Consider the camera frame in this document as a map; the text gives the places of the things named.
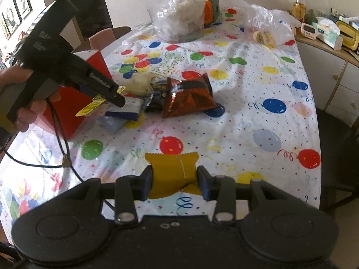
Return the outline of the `left hand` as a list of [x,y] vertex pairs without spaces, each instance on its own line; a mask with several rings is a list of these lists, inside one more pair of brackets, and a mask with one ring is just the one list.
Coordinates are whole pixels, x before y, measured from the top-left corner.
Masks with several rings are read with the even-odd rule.
[[58,83],[45,74],[13,66],[1,70],[1,138],[26,131],[46,109],[46,99],[58,100]]

